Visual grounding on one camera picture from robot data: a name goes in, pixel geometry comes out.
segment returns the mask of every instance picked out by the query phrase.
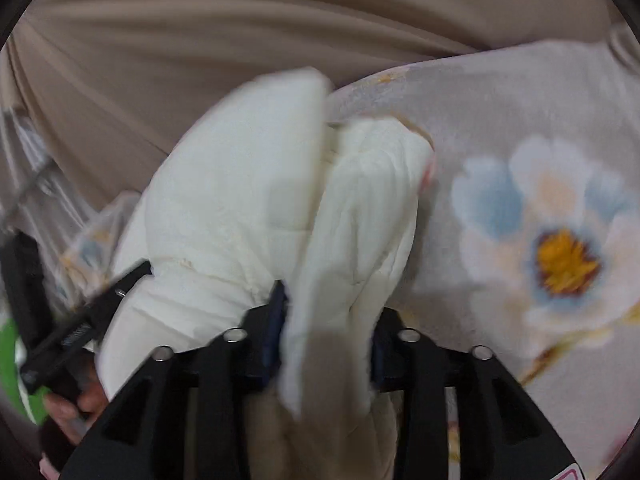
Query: pink label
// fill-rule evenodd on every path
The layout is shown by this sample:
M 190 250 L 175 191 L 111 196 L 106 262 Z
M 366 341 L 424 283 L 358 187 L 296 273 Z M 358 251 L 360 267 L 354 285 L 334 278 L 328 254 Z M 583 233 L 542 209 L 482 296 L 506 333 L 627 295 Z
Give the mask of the pink label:
M 551 480 L 584 480 L 582 472 L 577 464 L 572 464 L 560 474 L 554 476 Z

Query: green object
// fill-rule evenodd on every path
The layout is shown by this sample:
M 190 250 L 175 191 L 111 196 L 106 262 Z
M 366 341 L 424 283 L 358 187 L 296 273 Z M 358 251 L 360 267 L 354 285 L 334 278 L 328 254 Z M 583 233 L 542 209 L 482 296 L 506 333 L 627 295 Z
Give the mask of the green object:
M 15 365 L 15 345 L 17 341 L 18 330 L 15 323 L 10 320 L 0 328 L 0 386 L 2 386 L 15 409 L 26 418 L 29 418 L 18 388 L 18 369 Z M 41 424 L 47 417 L 43 403 L 44 395 L 47 392 L 46 388 L 41 388 L 34 395 L 28 397 L 29 408 L 36 424 Z

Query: blue flower petal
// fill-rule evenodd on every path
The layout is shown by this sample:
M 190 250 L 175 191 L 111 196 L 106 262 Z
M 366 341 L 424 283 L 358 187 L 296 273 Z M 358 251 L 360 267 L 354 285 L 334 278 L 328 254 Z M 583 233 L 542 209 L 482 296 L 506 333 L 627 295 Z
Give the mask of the blue flower petal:
M 635 197 L 616 173 L 596 173 L 587 184 L 584 198 L 587 208 L 594 210 L 607 224 L 619 213 L 638 209 Z
M 466 226 L 493 240 L 514 234 L 522 225 L 523 199 L 506 163 L 494 158 L 470 158 L 467 174 L 453 181 L 451 201 Z
M 102 263 L 103 253 L 104 251 L 98 242 L 87 240 L 82 244 L 80 258 L 89 267 L 99 267 Z

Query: floral fabric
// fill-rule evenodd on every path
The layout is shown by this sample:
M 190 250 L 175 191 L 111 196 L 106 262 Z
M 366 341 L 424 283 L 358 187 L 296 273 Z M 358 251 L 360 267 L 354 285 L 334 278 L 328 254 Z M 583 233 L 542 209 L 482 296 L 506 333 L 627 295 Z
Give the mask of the floral fabric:
M 133 191 L 120 193 L 89 222 L 60 257 L 56 272 L 60 296 L 70 308 L 99 293 L 111 280 L 111 263 L 120 236 L 140 200 Z
M 390 306 L 441 346 L 491 346 L 590 480 L 640 417 L 639 53 L 623 27 L 386 71 L 330 107 L 431 135 L 438 171 Z

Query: beige curtain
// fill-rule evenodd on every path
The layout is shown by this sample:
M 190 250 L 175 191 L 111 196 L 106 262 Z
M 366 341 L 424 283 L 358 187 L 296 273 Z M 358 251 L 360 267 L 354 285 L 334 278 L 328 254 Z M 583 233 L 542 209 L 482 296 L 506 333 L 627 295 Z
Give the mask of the beige curtain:
M 0 60 L 0 104 L 24 107 L 95 206 L 142 190 L 180 136 L 255 75 L 370 73 L 542 38 L 597 40 L 609 0 L 34 0 Z

